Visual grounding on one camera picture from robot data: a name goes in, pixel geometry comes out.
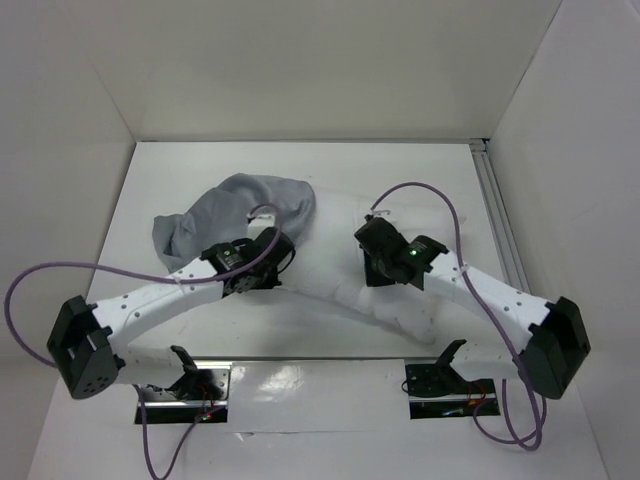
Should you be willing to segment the grey pillowcase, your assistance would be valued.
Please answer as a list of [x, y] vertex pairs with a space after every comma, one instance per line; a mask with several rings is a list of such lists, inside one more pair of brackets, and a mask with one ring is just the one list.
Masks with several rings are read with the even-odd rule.
[[248, 214], [261, 204], [279, 212], [283, 234], [297, 241], [313, 219], [316, 198], [305, 181], [237, 173], [206, 191], [185, 213], [154, 218], [156, 255], [170, 272], [217, 243], [247, 236]]

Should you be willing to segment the white pillow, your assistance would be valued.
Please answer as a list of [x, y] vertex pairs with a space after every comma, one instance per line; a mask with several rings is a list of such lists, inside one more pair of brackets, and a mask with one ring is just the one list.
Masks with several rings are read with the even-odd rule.
[[373, 203], [366, 196], [314, 187], [298, 203], [282, 206], [282, 232], [296, 251], [281, 276], [283, 287], [432, 344], [441, 299], [376, 272], [355, 238]]

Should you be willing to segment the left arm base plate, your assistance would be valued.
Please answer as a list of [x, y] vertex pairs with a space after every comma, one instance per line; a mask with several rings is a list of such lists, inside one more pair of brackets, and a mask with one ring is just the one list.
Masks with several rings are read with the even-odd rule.
[[227, 422], [232, 363], [197, 359], [195, 365], [197, 373], [169, 389], [141, 387], [149, 425]]

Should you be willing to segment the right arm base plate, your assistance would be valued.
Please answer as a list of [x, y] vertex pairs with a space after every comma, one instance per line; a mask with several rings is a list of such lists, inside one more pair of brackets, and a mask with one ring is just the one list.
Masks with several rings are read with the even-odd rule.
[[490, 379], [468, 382], [449, 367], [408, 363], [401, 384], [412, 420], [500, 416], [496, 386]]

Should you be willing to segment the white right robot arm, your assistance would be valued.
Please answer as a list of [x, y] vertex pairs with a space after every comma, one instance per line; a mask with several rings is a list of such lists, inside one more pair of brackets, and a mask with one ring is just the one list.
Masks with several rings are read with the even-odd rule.
[[537, 394], [558, 400], [591, 351], [581, 311], [566, 297], [551, 301], [520, 291], [461, 264], [454, 251], [428, 236], [407, 241], [380, 217], [367, 216], [355, 238], [373, 285], [385, 278], [439, 295], [507, 334], [517, 358], [512, 366], [507, 364], [510, 353], [452, 343], [436, 369], [438, 384], [448, 392], [478, 379], [520, 377]]

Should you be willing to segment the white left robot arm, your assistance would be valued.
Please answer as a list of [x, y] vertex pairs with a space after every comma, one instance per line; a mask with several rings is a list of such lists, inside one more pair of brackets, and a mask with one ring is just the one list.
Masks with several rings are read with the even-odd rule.
[[279, 286], [283, 261], [294, 243], [274, 227], [256, 238], [220, 243], [160, 282], [89, 304], [81, 296], [65, 301], [47, 341], [70, 396], [91, 398], [116, 383], [165, 390], [184, 399], [216, 388], [178, 344], [164, 350], [137, 349], [133, 341], [165, 322], [205, 304], [250, 290]]

